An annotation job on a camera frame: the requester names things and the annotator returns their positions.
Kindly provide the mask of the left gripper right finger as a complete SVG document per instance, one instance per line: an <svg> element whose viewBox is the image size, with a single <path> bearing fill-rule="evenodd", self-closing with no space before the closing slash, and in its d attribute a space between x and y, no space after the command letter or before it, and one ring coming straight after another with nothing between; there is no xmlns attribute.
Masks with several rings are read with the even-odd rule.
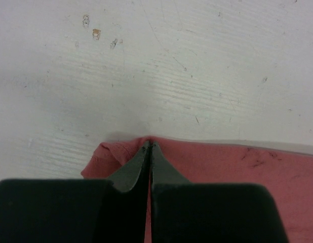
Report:
<svg viewBox="0 0 313 243"><path fill-rule="evenodd" d="M151 147L153 242L288 242L276 203L262 185L192 183Z"/></svg>

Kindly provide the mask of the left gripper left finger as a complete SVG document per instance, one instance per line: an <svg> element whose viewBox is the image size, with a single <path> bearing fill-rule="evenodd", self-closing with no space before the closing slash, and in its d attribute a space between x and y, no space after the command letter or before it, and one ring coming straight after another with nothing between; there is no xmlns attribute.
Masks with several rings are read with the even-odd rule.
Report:
<svg viewBox="0 0 313 243"><path fill-rule="evenodd" d="M150 143L106 179L0 181L0 242L144 242Z"/></svg>

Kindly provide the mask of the salmon pink t shirt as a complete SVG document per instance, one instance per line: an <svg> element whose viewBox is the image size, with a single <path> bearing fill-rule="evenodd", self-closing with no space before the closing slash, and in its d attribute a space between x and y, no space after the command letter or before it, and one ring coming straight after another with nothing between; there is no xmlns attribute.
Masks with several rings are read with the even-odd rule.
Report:
<svg viewBox="0 0 313 243"><path fill-rule="evenodd" d="M99 144L82 176L108 177L132 159L146 141L158 143L164 157L192 182L265 186L275 199L289 241L313 242L313 156L148 136Z"/></svg>

